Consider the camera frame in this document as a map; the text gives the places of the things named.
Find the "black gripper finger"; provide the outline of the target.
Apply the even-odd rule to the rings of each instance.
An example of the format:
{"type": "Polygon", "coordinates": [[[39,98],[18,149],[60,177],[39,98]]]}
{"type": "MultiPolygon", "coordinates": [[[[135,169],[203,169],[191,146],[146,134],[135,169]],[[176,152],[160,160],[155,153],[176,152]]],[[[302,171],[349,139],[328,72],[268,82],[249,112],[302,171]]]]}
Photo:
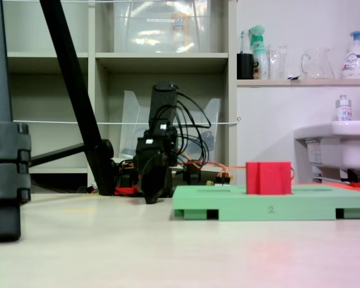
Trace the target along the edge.
{"type": "Polygon", "coordinates": [[[155,195],[156,190],[153,183],[152,176],[152,162],[157,157],[157,155],[152,155],[147,162],[144,164],[142,169],[142,178],[141,178],[141,187],[144,194],[146,204],[153,204],[156,202],[155,195]]]}
{"type": "Polygon", "coordinates": [[[159,155],[157,164],[157,184],[158,195],[163,198],[172,197],[172,172],[169,168],[167,156],[165,154],[159,155]]]}

